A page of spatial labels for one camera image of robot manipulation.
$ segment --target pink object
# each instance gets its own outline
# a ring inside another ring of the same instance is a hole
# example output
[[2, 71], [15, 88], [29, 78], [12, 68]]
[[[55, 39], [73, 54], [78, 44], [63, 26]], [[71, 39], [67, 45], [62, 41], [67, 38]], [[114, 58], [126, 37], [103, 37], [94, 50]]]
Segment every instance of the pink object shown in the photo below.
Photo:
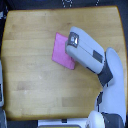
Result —
[[67, 37], [56, 33], [52, 60], [63, 65], [66, 68], [74, 69], [75, 61], [65, 53], [65, 42], [67, 40]]

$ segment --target wooden surface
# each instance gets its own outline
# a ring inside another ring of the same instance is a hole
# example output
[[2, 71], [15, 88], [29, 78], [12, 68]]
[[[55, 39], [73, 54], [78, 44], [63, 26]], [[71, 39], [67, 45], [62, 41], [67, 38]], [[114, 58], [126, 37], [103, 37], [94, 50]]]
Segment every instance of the wooden surface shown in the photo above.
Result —
[[10, 11], [1, 53], [8, 119], [87, 117], [94, 109], [101, 91], [97, 76], [78, 63], [69, 70], [51, 60], [56, 32], [68, 36], [72, 26], [84, 29], [104, 50], [117, 51], [127, 101], [126, 47], [116, 7]]

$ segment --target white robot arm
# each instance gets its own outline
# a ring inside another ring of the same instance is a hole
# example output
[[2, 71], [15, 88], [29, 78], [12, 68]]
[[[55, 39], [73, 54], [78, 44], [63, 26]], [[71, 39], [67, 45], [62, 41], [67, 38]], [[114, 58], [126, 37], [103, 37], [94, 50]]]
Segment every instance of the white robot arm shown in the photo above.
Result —
[[90, 113], [86, 128], [124, 128], [126, 120], [123, 67], [116, 51], [104, 49], [86, 32], [72, 27], [65, 51], [98, 75], [103, 87]]

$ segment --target wooden table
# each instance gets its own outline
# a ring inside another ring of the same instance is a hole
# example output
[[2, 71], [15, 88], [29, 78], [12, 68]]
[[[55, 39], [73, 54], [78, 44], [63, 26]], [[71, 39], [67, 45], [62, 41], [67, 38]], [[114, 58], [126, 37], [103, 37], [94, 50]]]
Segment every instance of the wooden table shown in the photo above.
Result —
[[103, 48], [113, 47], [127, 61], [117, 7], [10, 11], [3, 36], [5, 111], [11, 120], [87, 117], [101, 91], [97, 75], [76, 63], [69, 70], [51, 60], [56, 32], [84, 29]]

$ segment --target gray floor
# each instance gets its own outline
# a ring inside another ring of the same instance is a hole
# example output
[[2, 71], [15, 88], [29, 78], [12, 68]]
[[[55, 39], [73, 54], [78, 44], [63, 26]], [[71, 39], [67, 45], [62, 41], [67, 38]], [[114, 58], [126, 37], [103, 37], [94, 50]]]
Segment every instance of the gray floor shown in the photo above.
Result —
[[[95, 6], [97, 3], [97, 0], [72, 0], [72, 1], [73, 1], [72, 4], [73, 8]], [[21, 4], [20, 6], [18, 6], [18, 3], [16, 3], [17, 5], [15, 5], [15, 9], [63, 8], [63, 4], [61, 0], [45, 0], [45, 3], [42, 6], [38, 5], [37, 7], [35, 7], [32, 4], [30, 4], [30, 6], [28, 7], [28, 4], [24, 5], [23, 0], [19, 0], [18, 2], [21, 2]], [[121, 20], [123, 23], [126, 46], [128, 50], [128, 0], [99, 0], [98, 6], [103, 6], [103, 5], [118, 6], [121, 15]], [[65, 6], [69, 7], [70, 4], [65, 2]], [[36, 127], [37, 127], [37, 121], [22, 121], [22, 122], [8, 121], [8, 128], [36, 128]]]

